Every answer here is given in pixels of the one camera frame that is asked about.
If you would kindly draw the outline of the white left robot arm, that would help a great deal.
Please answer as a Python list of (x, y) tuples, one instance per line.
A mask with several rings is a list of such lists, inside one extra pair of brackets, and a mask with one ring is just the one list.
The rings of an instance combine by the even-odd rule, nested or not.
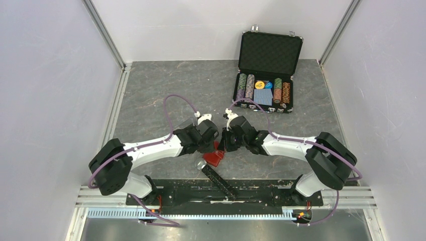
[(117, 192), (133, 194), (145, 204), (153, 204), (158, 191), (147, 176), (135, 174), (133, 169), (164, 158), (209, 153), (218, 137), (217, 126), (209, 119), (176, 129), (169, 136), (139, 143), (109, 140), (90, 161), (88, 187), (98, 189), (103, 196)]

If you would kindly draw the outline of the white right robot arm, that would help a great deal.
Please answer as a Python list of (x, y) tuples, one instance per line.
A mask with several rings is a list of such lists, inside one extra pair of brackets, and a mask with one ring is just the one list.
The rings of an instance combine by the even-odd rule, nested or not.
[(285, 156), (306, 161), (311, 171), (297, 178), (290, 199), (297, 205), (323, 189), (341, 190), (355, 170), (357, 158), (333, 135), (321, 132), (317, 137), (283, 136), (269, 130), (256, 130), (244, 116), (225, 114), (219, 149), (233, 152), (241, 147), (254, 155)]

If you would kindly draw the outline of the red leather card holder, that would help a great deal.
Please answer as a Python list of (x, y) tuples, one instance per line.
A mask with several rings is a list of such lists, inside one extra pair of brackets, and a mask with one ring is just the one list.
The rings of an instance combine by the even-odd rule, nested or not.
[(210, 153), (204, 153), (202, 156), (202, 158), (209, 165), (214, 167), (217, 167), (225, 156), (225, 151), (218, 149), (219, 144), (220, 143), (218, 141), (214, 141), (214, 151)]

